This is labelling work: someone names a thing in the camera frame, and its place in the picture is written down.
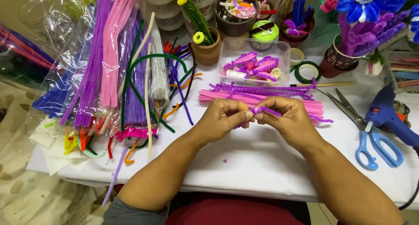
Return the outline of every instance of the scissors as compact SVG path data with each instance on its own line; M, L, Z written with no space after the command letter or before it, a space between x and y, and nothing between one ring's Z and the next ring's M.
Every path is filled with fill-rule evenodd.
M383 158L383 160L392 168L395 168L403 163L404 156L401 150L392 142L389 138L383 135L379 135L376 128L372 127L371 131L368 133L365 131L365 127L367 126L367 122L363 117L358 115L358 113L355 111L355 109L352 107L352 105L348 102L348 100L342 95L341 92L336 88L336 93L338 94L338 97L341 101L338 101L336 98L334 98L329 93L324 93L317 89L319 92L325 94L328 96L333 103L335 103L352 121L355 123L355 125L359 128L359 147L355 151L355 158L357 159L358 163L362 165L363 167L371 170L378 169L378 164L375 162L376 158L373 157L367 149L367 136L369 135L369 138L371 140L371 143L373 144L373 147L375 151ZM395 153L396 159L394 159L381 145L381 142L386 143ZM368 164L364 164L361 161L361 158L359 157L363 153L367 159Z

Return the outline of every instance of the person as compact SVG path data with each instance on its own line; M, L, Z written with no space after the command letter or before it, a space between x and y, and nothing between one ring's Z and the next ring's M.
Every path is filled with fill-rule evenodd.
M342 224L407 224L391 199L320 136L300 100L269 97L258 106L275 110L282 117L265 112L253 116L242 102L213 100L190 131L128 180L105 212L103 225L309 224L310 221L297 220L294 215L298 213L290 213L283 203L221 194L192 201L181 198L180 201L189 204L177 206L175 211L170 206L166 218L167 205L177 195L199 150L223 138L239 124L248 128L249 122L255 120L274 127L288 145L301 153L320 200Z

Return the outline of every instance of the glue gun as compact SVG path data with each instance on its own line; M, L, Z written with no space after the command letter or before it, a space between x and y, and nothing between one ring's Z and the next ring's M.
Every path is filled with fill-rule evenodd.
M391 85L383 87L369 106L365 120L369 125L371 122L376 127L384 124L405 144L411 147L419 147L419 135L406 126L395 113L393 108L394 98L393 87Z

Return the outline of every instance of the white tablecloth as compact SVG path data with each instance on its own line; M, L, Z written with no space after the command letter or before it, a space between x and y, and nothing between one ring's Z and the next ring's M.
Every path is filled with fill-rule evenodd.
M307 60L319 64L321 58L321 56L308 56ZM188 67L191 66L191 63L191 61L186 62ZM194 81L187 101L194 123L200 119L206 110L206 106L199 104L198 90L209 89L209 83L220 82L215 67L215 65L212 67L199 65L197 67L198 71L204 75ZM382 76L366 77L363 72L364 69L358 67L355 71L334 79L322 77L320 82L358 81L358 84L338 88L362 116L365 115L369 104L383 86ZM293 74L289 83L297 83ZM322 90L335 95L334 88L322 88ZM354 157L355 150L359 145L358 128L328 97L317 91L312 91L312 94L314 94L316 100L323 101L325 118L335 121L333 124L322 124L317 128L323 138L342 152L351 163L376 183L397 205L402 205L410 199L419 178L419 160L412 147L403 144L398 138L390 136L404 153L404 163L398 168L390 168L374 151L368 140L368 149L377 158L379 169L368 171L362 168ZM179 100L180 97L176 97L171 105ZM419 133L419 99L417 95L398 94L396 100L410 107L411 128ZM126 183L138 170L157 157L172 141L191 128L184 108L170 116L167 123L176 130L176 133L173 134L164 126L161 126L159 140L153 140L152 157L147 158L147 149L135 151L131 156L132 159L135 159L135 163L128 166L123 165L117 183ZM105 149L106 145L95 144L93 148L97 150ZM118 143L113 151L114 158L108 165L105 164L105 158L91 159L81 173L70 166L66 166L57 174L66 180L81 184L109 185L122 150L122 143ZM35 148L27 169L48 172L41 146L38 145ZM318 195L309 178L309 170L302 156L288 146L273 128L251 124L249 129L234 130L222 140L203 148L192 163L182 190L316 202L318 201ZM410 209L419 209L419 197Z

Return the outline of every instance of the green lid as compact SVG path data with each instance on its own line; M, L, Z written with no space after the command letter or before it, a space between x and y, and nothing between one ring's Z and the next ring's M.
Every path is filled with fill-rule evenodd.
M252 29L256 29L259 26L267 24L269 22L270 22L269 20L256 21L256 23L253 25ZM252 38L260 40L261 42L263 42L263 41L269 42L269 41L276 40L276 38L278 37L279 34L280 34L280 30L278 29L278 26L275 24L272 28L270 28L266 31L252 34Z

